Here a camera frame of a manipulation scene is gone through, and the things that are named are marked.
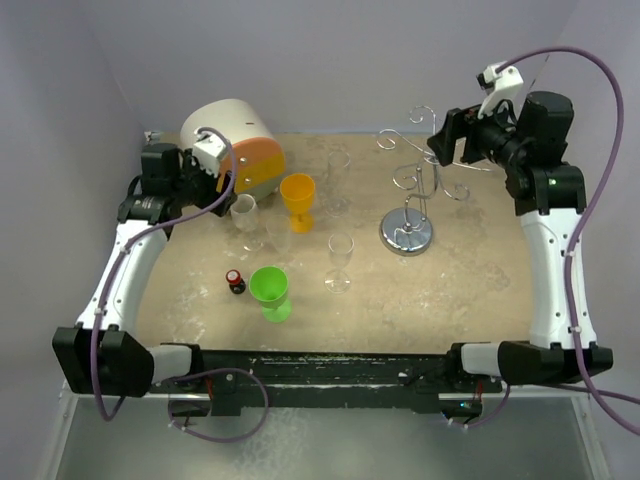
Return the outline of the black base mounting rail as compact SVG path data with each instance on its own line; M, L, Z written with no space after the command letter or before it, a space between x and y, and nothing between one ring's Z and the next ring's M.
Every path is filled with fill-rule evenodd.
M455 370L446 354L204 349L194 371L209 375L164 380L150 391L209 401L210 414L223 416L263 406L458 413L464 403L478 413L479 394L502 390L498 381Z

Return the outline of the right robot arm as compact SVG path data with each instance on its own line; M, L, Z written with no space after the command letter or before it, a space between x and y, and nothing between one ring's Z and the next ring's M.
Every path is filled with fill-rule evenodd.
M613 366L613 352L599 345L586 302L577 230L587 213L584 176L563 160L573 119L569 98L535 91L519 113L509 100L499 101L488 116L478 105L451 109L427 141L442 166L452 164L463 140L463 163L487 159L504 170L532 263L528 340L453 345L444 376L456 391L469 390L480 375L509 385L558 385Z

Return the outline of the clear ribbed flute glass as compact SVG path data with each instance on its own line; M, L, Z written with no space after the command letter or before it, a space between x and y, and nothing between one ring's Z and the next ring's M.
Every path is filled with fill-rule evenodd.
M269 241L277 252L277 265L284 267L291 251L291 223L286 215L273 215L266 221Z

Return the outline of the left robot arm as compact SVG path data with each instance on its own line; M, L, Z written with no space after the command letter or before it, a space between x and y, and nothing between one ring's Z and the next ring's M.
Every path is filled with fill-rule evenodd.
M147 348L135 337L142 296L174 226L196 206L222 216L234 199L232 171L221 164L228 144L213 135L185 150L170 143L143 148L141 173L119 205L107 266L74 326L60 327L52 346L77 394L142 397L171 379L184 392L202 387L206 369L186 344Z

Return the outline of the small red-capped bottle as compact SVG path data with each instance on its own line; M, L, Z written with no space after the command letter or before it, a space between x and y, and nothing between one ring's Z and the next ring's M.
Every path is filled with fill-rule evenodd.
M225 280L233 294L239 295L246 290L246 282L236 269L228 270L225 274Z

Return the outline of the clear stemmed wine glass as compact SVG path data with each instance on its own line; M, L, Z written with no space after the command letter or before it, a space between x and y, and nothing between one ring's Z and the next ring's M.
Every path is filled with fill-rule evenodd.
M354 240L347 233L334 233L328 240L328 249L332 267L325 275L325 287L333 294L345 293L351 286L346 267L353 254Z

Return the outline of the chrome wine glass rack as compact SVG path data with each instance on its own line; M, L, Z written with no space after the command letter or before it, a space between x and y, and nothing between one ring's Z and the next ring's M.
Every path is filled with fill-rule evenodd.
M394 169L392 182L406 196L401 207L383 216L379 236L392 253L415 257L426 252L434 240L434 227L427 211L428 201L437 192L442 192L451 200L465 202L470 198L470 190L461 183L454 184L452 188L444 185L440 164L427 145L420 146L392 128L383 129L376 135L377 146L385 151L395 149L398 141L412 147L420 157L413 163Z

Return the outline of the yellow plastic wine glass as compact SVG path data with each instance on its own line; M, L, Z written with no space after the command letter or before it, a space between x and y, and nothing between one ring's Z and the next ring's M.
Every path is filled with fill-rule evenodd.
M314 225L310 210L315 198L314 180L307 174L286 176L279 188L284 206L289 213L291 228L295 233L309 233Z

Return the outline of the green plastic wine glass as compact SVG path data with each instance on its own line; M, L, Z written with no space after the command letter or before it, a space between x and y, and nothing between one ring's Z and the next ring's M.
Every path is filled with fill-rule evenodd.
M276 266L259 268L250 277L249 291L260 304L266 320L282 323L288 319L292 304L288 297L289 280L282 269Z

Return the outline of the short clear wine glass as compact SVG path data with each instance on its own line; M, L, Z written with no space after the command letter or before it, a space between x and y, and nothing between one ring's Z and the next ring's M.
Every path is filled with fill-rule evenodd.
M256 200L249 194L239 194L230 207L231 217L236 228L243 234L244 249L258 251L263 247L259 228L259 208Z

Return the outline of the tall clear champagne flute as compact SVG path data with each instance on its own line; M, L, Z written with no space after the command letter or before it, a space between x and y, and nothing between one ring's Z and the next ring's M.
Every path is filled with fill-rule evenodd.
M328 156L324 189L324 207L332 217L340 217L348 211L345 183L351 165L350 155L342 150L332 151Z

